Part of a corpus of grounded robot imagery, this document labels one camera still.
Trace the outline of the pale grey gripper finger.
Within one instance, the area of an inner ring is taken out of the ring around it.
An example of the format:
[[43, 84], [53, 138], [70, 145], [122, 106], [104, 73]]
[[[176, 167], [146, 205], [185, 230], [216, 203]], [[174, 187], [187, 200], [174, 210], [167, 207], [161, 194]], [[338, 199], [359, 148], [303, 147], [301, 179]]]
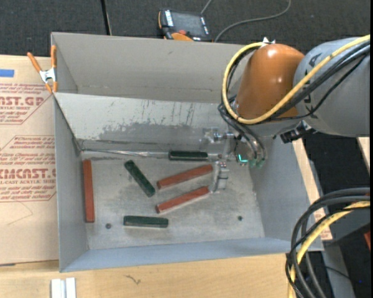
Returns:
[[226, 162], [219, 163], [219, 189], [225, 189], [229, 177], [229, 168]]
[[213, 165], [212, 178], [210, 184], [210, 193], [215, 193], [218, 190], [218, 178], [220, 172], [220, 165], [215, 163]]

